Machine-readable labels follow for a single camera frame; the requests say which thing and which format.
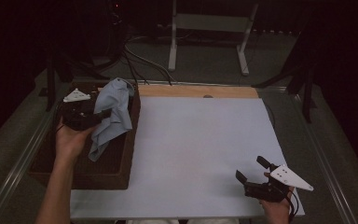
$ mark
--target wooden box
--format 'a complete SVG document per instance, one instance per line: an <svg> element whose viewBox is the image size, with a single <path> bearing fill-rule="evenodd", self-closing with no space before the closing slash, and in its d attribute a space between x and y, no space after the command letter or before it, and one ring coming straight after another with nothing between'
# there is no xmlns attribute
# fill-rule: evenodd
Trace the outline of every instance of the wooden box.
<svg viewBox="0 0 358 224"><path fill-rule="evenodd" d="M104 83L74 82L73 89L91 95L91 100L95 102L98 96L98 88L102 88ZM85 148L77 160L74 171L74 182L72 189L127 189L130 181L132 164L133 146L136 129L138 126L141 102L139 91L134 85L135 94L129 100L129 113L131 116L132 130L123 133L110 141L109 146L103 155L96 162L88 157L92 141L90 136L86 141ZM53 168L55 157L55 128L59 120L60 109L56 111L56 118L52 122L50 131L46 134L44 141L39 148L28 174L37 179L43 185L48 184L50 173Z"/></svg>

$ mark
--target blue towel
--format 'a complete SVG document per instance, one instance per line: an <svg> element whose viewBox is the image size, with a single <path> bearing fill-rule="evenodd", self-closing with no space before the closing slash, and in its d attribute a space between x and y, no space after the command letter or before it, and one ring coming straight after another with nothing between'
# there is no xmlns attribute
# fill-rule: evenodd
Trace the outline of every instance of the blue towel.
<svg viewBox="0 0 358 224"><path fill-rule="evenodd" d="M109 108L112 108L112 113L110 118L103 119L92 133L90 160L97 161L109 145L110 140L132 129L128 103L133 94L133 86L127 80L119 77L110 81L100 91L95 102L94 114Z"/></svg>

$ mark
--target metal stand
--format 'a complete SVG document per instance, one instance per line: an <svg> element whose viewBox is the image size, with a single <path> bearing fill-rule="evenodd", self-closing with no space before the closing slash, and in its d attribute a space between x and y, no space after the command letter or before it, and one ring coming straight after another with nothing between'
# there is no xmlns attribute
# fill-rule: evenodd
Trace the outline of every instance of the metal stand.
<svg viewBox="0 0 358 224"><path fill-rule="evenodd" d="M298 94L304 85L304 101L302 106L302 113L305 120L308 123L310 121L310 106L311 106L311 95L312 95L312 82L313 82L313 71L316 66L316 62L305 61L301 65L298 65L291 70L280 73L279 75L272 77L262 83L252 85L253 88L266 88L267 86L284 79L285 77L293 76L289 85L286 87L288 94Z"/></svg>
<svg viewBox="0 0 358 224"><path fill-rule="evenodd" d="M254 4L252 13L249 17L228 17L228 16L211 16L211 15L195 15L183 14L176 11L176 0L172 4L172 40L170 60L168 70L174 71L176 66L176 30L192 29L192 30L212 30L225 32L244 32L242 43L237 46L238 58L240 60L241 73L245 76L249 75L248 64L245 58L245 47L252 31L255 13L258 4Z"/></svg>

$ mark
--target white board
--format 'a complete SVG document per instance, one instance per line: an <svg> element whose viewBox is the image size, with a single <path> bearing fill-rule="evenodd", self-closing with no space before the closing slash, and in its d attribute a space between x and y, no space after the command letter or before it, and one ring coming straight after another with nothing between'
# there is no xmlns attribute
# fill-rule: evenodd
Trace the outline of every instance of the white board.
<svg viewBox="0 0 358 224"><path fill-rule="evenodd" d="M261 99L141 97L129 188L72 190L71 217L263 216L235 177L267 182L257 156L286 164Z"/></svg>

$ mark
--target human arm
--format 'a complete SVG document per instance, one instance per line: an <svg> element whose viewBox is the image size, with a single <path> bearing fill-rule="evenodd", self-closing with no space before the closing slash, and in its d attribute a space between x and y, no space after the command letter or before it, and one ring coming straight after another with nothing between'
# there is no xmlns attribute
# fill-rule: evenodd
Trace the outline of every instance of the human arm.
<svg viewBox="0 0 358 224"><path fill-rule="evenodd" d="M56 159L48 181L48 187L37 215L36 224L70 223L70 197L74 168L87 136L94 130L89 128L77 132L62 124L56 133Z"/></svg>

